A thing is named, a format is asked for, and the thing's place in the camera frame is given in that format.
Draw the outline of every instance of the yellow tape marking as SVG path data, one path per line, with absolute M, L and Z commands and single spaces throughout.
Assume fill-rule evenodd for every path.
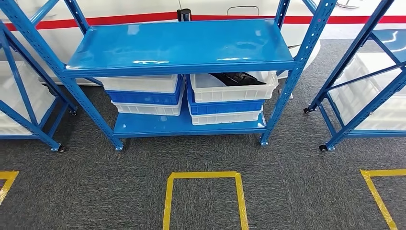
M 170 207 L 172 204 L 172 191 L 174 179 L 203 179 L 203 178 L 235 178 L 237 188 L 238 209 L 240 213 L 241 229 L 248 230 L 247 211 L 245 208 L 244 190 L 242 187 L 241 174 L 236 171 L 227 172 L 173 172 L 168 177 L 165 209 L 163 219 L 163 230 L 169 230 L 170 224 Z
M 17 175 L 18 171 L 0 172 L 0 180 L 6 180 L 6 182 L 4 182 L 3 187 L 0 190 L 0 205 L 3 202 L 4 198 L 6 197 L 7 193 L 9 192 L 12 183 L 14 182 Z
M 373 181 L 371 177 L 376 177 L 376 176 L 406 176 L 406 169 L 389 169 L 389 170 L 361 170 L 361 174 L 364 177 L 364 180 L 369 188 L 369 190 L 372 193 L 373 198 L 375 199 L 376 204 L 378 205 L 379 209 L 381 210 L 381 213 L 383 215 L 383 218 L 385 218 L 385 221 L 387 225 L 389 226 L 390 230 L 397 230 L 396 224 L 393 221 L 391 214 L 389 214 L 388 209 L 386 208 L 385 204 L 383 203 L 383 200 L 381 196 L 378 193 L 378 190 L 376 190 L 375 185 L 373 184 Z

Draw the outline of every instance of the plastic storage bin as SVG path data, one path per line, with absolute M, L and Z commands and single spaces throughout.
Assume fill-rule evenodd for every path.
M 192 115 L 192 113 L 191 113 L 191 117 L 192 117 L 192 124 L 194 126 L 198 126 L 198 125 L 209 125 L 209 124 L 220 124 L 220 123 L 256 121 L 256 120 L 258 120 L 258 115 L 261 112 L 262 112 L 262 108 L 259 111 L 224 113 L 224 114 Z
M 152 75 L 134 77 L 97 78 L 107 91 L 138 91 L 174 93 L 178 76 Z
M 173 93 L 110 90 L 106 90 L 106 92 L 115 103 L 177 105 L 182 86 L 178 82 L 182 82 L 182 75 L 177 75 L 177 79 L 176 89 Z
M 43 86 L 37 73 L 25 62 L 16 62 L 21 79 L 38 123 L 41 123 L 45 113 L 55 100 L 46 86 Z M 17 83 L 11 73 L 8 62 L 0 62 L 0 100 L 30 120 L 25 104 L 18 90 Z M 0 111 L 0 135 L 31 135 L 27 129 Z
M 208 102 L 196 103 L 190 78 L 186 78 L 186 91 L 188 96 L 188 104 L 192 115 L 207 115 L 207 114 L 223 114 L 237 113 L 247 111 L 261 110 L 265 100 L 247 100 L 236 102 Z
M 128 114 L 149 114 L 149 115 L 167 115 L 167 116 L 179 116 L 180 109 L 182 107 L 182 98 L 185 90 L 185 83 L 179 88 L 180 95 L 177 99 L 176 105 L 162 105 L 162 104 L 146 104 L 146 103 L 112 103 L 117 107 L 119 113 Z
M 210 74 L 191 74 L 191 84 L 195 102 L 225 102 L 240 100 L 260 100 L 272 97 L 278 86 L 275 71 L 247 72 L 266 85 L 225 86 Z
M 336 84 L 384 69 L 395 63 L 386 53 L 357 53 Z M 346 125 L 398 74 L 395 69 L 330 91 Z M 406 89 L 395 93 L 355 129 L 406 130 Z

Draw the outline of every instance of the caster wheel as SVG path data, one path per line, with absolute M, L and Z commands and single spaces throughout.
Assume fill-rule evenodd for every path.
M 59 146 L 58 152 L 65 152 L 65 151 L 67 151 L 67 148 L 65 146 L 63 146 L 63 145 Z
M 320 145 L 318 148 L 319 148 L 320 151 L 322 151 L 322 152 L 328 151 L 327 145 Z
M 303 112 L 304 112 L 305 114 L 308 114 L 308 113 L 310 112 L 310 109 L 309 109 L 309 107 L 307 107 L 307 108 L 304 108 L 304 109 L 303 109 Z

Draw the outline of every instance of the white plastic bin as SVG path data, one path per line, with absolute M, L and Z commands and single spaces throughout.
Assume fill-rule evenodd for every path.
M 357 53 L 336 84 L 384 69 L 395 63 L 386 53 Z M 398 74 L 395 69 L 330 91 L 340 117 L 346 125 Z M 395 93 L 355 129 L 406 130 L 406 89 Z
M 34 110 L 35 117 L 37 118 L 37 122 L 41 123 L 45 113 L 48 111 L 48 109 L 54 102 L 55 96 L 52 95 L 47 88 L 45 88 L 42 92 L 38 92 L 36 98 L 32 98 L 31 100 L 32 100 L 31 105 Z M 24 108 L 25 111 L 21 113 L 21 115 L 25 119 L 30 121 L 30 117 L 25 109 L 25 105 L 22 100 L 20 101 L 17 107 L 19 107 L 19 110 L 21 110 L 21 107 Z M 0 111 L 0 135 L 31 135 L 31 134 L 32 133 L 30 131 L 28 131 L 23 126 L 21 126 L 13 119 L 8 117 L 5 113 Z
M 29 65 L 25 62 L 17 61 L 16 66 L 33 107 L 37 122 L 40 123 L 54 102 L 55 96 L 49 92 L 46 86 L 39 82 L 38 74 Z M 7 61 L 0 62 L 0 100 L 4 101 L 9 107 L 27 120 L 30 119 Z M 2 111 L 0 111 L 0 129 L 2 135 L 31 134 Z
M 259 111 L 249 111 L 249 112 L 238 112 L 238 113 L 224 113 L 224 114 L 206 114 L 206 115 L 192 115 L 192 124 L 194 126 L 199 125 L 210 125 L 210 124 L 220 124 L 220 123 L 233 123 L 233 122 L 244 122 L 244 121 L 256 121 L 258 120 L 258 115 L 262 113 Z
M 179 102 L 177 105 L 165 104 L 145 104 L 145 103 L 112 103 L 117 107 L 119 113 L 126 114 L 148 114 L 148 115 L 166 115 L 179 116 L 182 108 L 182 98 L 185 91 L 185 81 L 180 90 Z
M 178 75 L 97 78 L 105 90 L 174 93 Z
M 247 72 L 266 85 L 225 86 L 216 77 L 204 74 L 191 74 L 194 100 L 197 103 L 225 102 L 240 100 L 269 99 L 278 86 L 275 71 Z

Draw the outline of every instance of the blue metal upright post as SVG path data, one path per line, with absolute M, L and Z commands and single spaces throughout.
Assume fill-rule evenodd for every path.
M 85 35 L 85 33 L 89 29 L 89 24 L 86 21 L 86 18 L 82 13 L 82 10 L 80 10 L 78 3 L 76 2 L 76 0 L 64 0 L 64 1 L 68 6 L 73 18 L 75 19 L 76 24 L 82 31 L 83 35 Z
M 303 68 L 306 65 L 307 59 L 310 57 L 310 54 L 313 51 L 313 48 L 318 41 L 321 32 L 324 29 L 324 26 L 327 23 L 328 18 L 330 17 L 331 12 L 336 5 L 337 0 L 325 0 L 320 1 L 319 6 L 317 7 L 314 17 L 309 25 L 309 29 L 304 36 L 302 45 L 299 48 L 299 52 L 294 58 L 297 61 L 297 65 L 293 70 L 288 71 L 288 78 L 286 79 L 285 85 L 282 89 L 282 92 L 279 96 L 278 101 L 276 102 L 271 117 L 267 122 L 266 132 L 261 136 L 261 145 L 268 145 L 268 139 L 271 135 L 271 132 L 275 128 L 276 122 L 278 122 L 279 117 L 281 116 L 288 100 L 293 92 L 294 87 L 296 86 L 297 81 L 299 80 L 300 75 L 302 74 Z
M 286 12 L 288 11 L 289 3 L 291 0 L 280 0 L 278 5 L 278 11 L 276 11 L 275 22 L 279 29 L 282 28 L 285 21 Z

